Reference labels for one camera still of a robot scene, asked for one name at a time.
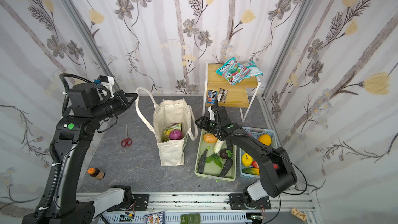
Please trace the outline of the cream canvas grocery bag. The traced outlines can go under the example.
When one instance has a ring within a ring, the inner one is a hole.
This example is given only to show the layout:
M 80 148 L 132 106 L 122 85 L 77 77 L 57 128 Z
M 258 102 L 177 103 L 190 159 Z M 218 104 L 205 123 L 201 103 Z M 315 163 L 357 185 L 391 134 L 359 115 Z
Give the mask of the cream canvas grocery bag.
M 161 165 L 183 166 L 186 143 L 198 136 L 198 128 L 192 127 L 195 117 L 191 106 L 184 99 L 163 100 L 157 104 L 148 90 L 137 88 L 136 93 L 140 92 L 148 94 L 154 106 L 153 123 L 150 123 L 139 109 L 139 100 L 135 101 L 139 118 L 155 135 Z

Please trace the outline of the yellow green snack bag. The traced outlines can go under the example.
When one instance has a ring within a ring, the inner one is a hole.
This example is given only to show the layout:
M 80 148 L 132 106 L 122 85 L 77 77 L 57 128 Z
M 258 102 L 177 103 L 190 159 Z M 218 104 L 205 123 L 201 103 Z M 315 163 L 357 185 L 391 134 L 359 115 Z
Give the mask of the yellow green snack bag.
M 169 125 L 168 127 L 166 127 L 165 129 L 163 129 L 162 131 L 162 142 L 165 143 L 167 141 L 169 141 L 169 134 L 171 131 L 178 129 L 181 131 L 181 124 L 180 123 L 173 123 L 171 125 Z

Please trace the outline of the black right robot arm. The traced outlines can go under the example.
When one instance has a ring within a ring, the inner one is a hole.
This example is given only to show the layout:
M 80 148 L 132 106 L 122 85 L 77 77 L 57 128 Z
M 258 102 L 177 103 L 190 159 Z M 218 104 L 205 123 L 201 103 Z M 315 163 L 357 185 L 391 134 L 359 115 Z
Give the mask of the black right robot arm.
M 297 183 L 297 176 L 289 156 L 283 148 L 272 148 L 249 135 L 242 126 L 233 123 L 224 107 L 212 106 L 214 120 L 202 116 L 195 121 L 200 129 L 214 134 L 221 141 L 229 141 L 249 154 L 259 165 L 259 180 L 243 190 L 249 201 L 265 197 L 275 198 Z

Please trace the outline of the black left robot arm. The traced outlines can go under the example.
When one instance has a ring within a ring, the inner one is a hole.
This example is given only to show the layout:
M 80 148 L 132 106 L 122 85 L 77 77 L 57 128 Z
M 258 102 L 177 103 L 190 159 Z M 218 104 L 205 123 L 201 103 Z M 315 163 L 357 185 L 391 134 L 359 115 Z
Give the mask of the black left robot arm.
M 49 145 L 51 170 L 42 198 L 24 224 L 89 224 L 109 209 L 134 204 L 129 186 L 113 186 L 85 201 L 76 199 L 79 176 L 88 148 L 101 121 L 118 117 L 138 99 L 137 93 L 112 93 L 99 81 L 63 73 L 62 119 Z

